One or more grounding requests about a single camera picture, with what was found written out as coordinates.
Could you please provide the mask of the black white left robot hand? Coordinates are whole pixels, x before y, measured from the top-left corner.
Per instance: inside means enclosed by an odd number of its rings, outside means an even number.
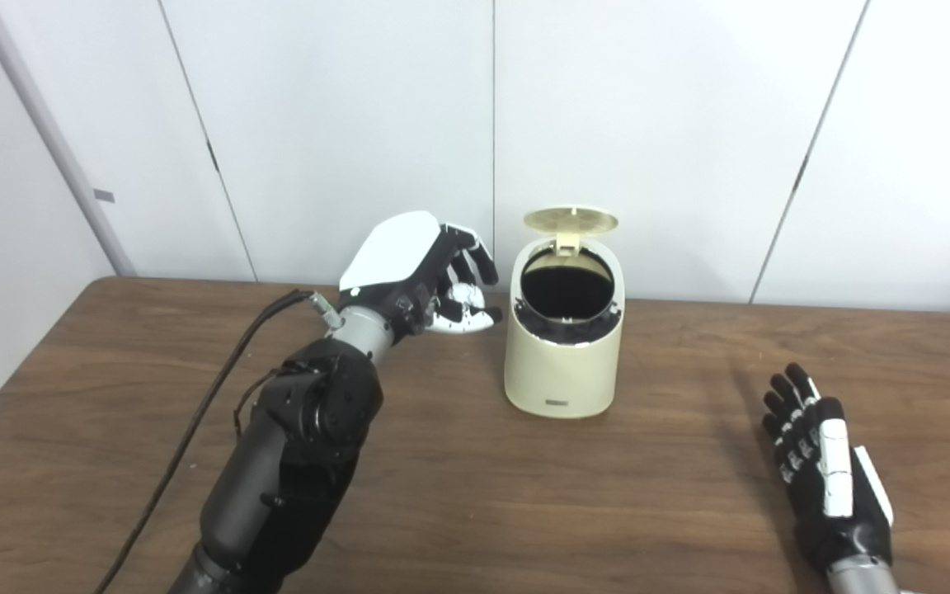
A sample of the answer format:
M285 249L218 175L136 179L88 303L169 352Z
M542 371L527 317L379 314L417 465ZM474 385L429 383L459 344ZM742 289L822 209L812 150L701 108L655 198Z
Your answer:
M338 305L379 315L395 343L425 331L478 333L504 319L482 292L498 281L478 233L412 211L374 226L341 277Z

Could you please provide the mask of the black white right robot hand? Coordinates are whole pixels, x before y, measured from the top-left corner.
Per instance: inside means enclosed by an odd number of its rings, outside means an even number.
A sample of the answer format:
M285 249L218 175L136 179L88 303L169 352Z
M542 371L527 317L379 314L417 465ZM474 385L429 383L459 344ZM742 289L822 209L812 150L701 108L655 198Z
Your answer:
M893 564L893 510L867 448L849 440L839 399L797 362L770 377L762 426L795 516L802 557L818 572L854 556Z

